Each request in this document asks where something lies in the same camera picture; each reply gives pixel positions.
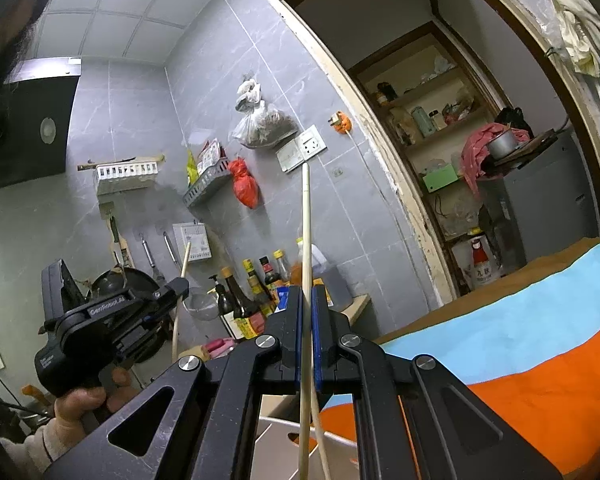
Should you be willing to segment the person's left hand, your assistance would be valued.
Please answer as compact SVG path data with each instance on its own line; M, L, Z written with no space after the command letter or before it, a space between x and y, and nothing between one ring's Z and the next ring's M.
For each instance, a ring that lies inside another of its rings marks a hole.
M115 413L137 395L137 388L132 386L132 375L124 368L114 367L111 379L114 383L112 393L106 393L104 387L77 388L58 398L55 401L55 422L58 431L68 434L73 439L84 436L84 415L103 406Z

